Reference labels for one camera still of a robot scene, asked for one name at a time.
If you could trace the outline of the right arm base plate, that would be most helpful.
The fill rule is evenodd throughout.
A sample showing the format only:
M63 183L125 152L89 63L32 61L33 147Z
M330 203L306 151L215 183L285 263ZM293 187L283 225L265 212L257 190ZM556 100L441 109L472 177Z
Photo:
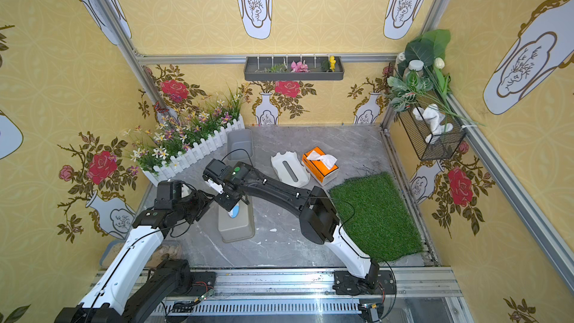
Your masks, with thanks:
M356 278L347 271L335 271L333 279L333 290L337 295L396 294L396 280L390 270L379 271L373 287L365 279Z

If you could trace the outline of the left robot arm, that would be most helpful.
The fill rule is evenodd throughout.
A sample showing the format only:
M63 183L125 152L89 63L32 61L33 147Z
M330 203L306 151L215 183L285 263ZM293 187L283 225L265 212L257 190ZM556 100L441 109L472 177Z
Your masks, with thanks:
M160 182L153 207L137 216L106 273L75 307L62 309L55 320L145 322L167 296L190 292L196 284L184 259L164 260L140 289L134 286L170 232L181 224L199 221L214 198L181 180Z

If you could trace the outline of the blue tissue paper pack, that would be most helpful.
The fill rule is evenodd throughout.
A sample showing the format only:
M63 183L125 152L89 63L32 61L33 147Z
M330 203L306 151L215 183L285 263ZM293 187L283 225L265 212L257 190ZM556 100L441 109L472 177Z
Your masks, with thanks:
M230 218L236 218L239 215L240 204L237 203L229 212L228 215Z

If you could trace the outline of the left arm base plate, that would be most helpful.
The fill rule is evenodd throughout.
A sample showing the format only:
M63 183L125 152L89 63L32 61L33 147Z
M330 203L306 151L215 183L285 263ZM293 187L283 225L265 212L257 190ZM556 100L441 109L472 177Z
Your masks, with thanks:
M217 274L215 272L191 272L189 284L184 286L182 296L200 297L215 287Z

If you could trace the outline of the yellow figure on shelf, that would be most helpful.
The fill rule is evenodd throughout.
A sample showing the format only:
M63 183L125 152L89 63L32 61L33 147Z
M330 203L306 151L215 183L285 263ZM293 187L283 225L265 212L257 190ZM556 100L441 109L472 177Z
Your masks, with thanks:
M334 71L336 67L336 59L334 56L330 56L329 58L329 69L330 71Z

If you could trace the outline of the grey plastic bin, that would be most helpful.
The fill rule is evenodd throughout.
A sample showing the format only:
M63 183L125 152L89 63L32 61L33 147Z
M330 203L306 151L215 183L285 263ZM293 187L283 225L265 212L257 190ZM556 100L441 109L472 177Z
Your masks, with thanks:
M250 163L254 155L253 133L249 129L232 131L227 135L227 155L230 164Z

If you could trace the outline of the orange tissue box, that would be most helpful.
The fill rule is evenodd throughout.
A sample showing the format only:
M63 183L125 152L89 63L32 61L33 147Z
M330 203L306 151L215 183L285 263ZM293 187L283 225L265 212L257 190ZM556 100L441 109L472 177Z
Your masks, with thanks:
M334 181L339 174L337 158L326 154L320 147L315 147L304 153L301 163L322 186Z

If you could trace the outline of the white tissue box lid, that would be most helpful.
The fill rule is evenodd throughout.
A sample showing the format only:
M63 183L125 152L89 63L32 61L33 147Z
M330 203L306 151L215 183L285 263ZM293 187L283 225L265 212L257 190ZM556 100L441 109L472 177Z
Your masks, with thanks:
M287 185L303 188L310 181L310 173L300 163L295 152L277 153L271 157L271 166L279 181Z

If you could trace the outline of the green artificial grass mat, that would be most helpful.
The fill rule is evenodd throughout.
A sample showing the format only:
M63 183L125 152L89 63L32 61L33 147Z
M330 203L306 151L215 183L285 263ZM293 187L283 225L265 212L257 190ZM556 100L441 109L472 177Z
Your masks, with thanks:
M419 230L389 173L347 179L328 193L345 232L379 263L423 252Z

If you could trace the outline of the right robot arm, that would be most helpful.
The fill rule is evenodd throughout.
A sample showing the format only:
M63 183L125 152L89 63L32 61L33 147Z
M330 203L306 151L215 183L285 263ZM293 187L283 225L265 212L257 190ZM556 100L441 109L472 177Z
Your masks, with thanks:
M217 191L215 201L226 210L244 197L255 197L296 216L306 239L327 245L345 264L352 282L345 284L342 278L336 278L335 290L342 294L366 294L379 287L378 263L345 232L344 223L323 188L297 188L264 175L250 164L239 162L231 167L218 159L207 164L203 179Z

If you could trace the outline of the white cloth in basket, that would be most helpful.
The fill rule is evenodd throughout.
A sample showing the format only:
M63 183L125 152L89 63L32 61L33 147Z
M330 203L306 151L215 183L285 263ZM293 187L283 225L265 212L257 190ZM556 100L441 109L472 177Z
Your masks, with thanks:
M454 128L453 124L445 121L446 116L439 111L437 104L431 104L425 109L415 107L412 114L417 121L423 121L428 125L430 133L425 137L427 144L435 144L442 134L448 133Z

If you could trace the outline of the green leafy artificial plant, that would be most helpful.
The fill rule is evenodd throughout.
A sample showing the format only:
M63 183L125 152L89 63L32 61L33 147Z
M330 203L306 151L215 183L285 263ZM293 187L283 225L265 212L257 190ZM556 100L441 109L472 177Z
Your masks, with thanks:
M397 65L396 74L387 79L388 97L395 112L412 109L415 103L426 100L438 111L457 118L466 125L479 123L454 112L448 103L451 76L445 74L445 54L451 41L446 29L427 31L406 45L404 60Z

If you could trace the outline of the beige tissue box lid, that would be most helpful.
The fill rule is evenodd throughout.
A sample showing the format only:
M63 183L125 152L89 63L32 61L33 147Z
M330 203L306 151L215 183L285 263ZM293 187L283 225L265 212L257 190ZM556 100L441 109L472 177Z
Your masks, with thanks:
M251 197L247 196L238 202L240 210L236 218L230 218L224 208L218 207L218 232L224 243L238 242L255 236L254 208L251 201Z

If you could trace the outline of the grey wall shelf tray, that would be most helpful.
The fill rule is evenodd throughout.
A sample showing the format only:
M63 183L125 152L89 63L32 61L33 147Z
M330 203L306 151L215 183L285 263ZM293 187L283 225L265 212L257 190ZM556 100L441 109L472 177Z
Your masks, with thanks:
M344 75L341 58L333 55L257 55L244 65L249 82L341 81Z

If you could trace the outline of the white picket fence flower planter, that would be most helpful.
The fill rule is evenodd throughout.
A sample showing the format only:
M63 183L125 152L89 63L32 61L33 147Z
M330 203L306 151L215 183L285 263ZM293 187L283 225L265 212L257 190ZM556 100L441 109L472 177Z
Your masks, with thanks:
M245 128L241 114L244 95L230 91L225 97L176 115L161 115L154 130L136 127L126 132L134 163L126 172L143 174L153 185L172 179L227 143L228 135Z

